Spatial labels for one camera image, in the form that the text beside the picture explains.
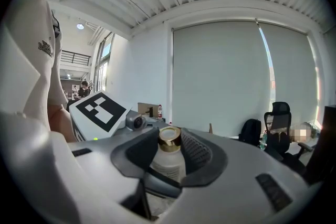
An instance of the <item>plastic bottle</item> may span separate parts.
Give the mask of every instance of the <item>plastic bottle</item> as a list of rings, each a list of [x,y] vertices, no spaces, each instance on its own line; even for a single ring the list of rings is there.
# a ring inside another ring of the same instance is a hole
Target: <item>plastic bottle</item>
[[[267,131],[264,131],[264,134],[262,135],[262,139],[260,142],[260,148],[261,150],[265,150],[266,146],[267,146]]]
[[[162,119],[162,106],[159,104],[159,108],[158,108],[158,117],[159,120]]]
[[[179,183],[186,176],[179,128],[169,126],[160,130],[159,146],[151,166],[160,174]]]

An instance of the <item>black rubber pad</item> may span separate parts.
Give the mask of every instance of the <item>black rubber pad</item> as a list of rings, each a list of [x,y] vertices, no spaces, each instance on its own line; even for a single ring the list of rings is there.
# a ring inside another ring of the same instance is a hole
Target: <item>black rubber pad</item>
[[[292,199],[269,174],[260,174],[256,176],[256,179],[276,212],[292,202]]]
[[[81,156],[81,155],[84,155],[84,154],[88,154],[90,152],[92,152],[92,150],[90,150],[88,148],[83,148],[81,150],[73,151],[72,153],[75,157],[78,157],[78,156]]]

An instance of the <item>black mesh chair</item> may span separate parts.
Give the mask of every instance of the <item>black mesh chair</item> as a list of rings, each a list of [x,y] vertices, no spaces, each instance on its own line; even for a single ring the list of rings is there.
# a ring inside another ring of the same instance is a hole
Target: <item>black mesh chair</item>
[[[266,112],[264,115],[265,126],[267,130],[267,146],[265,152],[273,156],[295,172],[304,175],[305,165],[299,161],[302,153],[312,151],[312,148],[304,143],[298,143],[301,150],[298,154],[292,155],[286,153],[290,144],[290,124],[292,115],[289,105],[285,102],[274,102],[272,112]]]

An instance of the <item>gold bottle cap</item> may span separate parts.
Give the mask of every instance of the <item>gold bottle cap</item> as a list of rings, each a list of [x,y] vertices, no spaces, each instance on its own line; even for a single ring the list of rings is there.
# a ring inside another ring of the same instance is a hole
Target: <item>gold bottle cap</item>
[[[168,126],[160,129],[159,147],[165,152],[177,151],[181,148],[181,130]]]

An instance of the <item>cardboard box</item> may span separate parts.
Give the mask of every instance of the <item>cardboard box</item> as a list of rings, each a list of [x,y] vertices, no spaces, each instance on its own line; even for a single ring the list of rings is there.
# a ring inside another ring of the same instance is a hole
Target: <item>cardboard box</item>
[[[149,115],[149,112],[147,113],[147,111],[149,111],[149,108],[153,108],[153,117],[157,118],[157,111],[159,109],[158,104],[138,103],[138,112],[140,114]]]

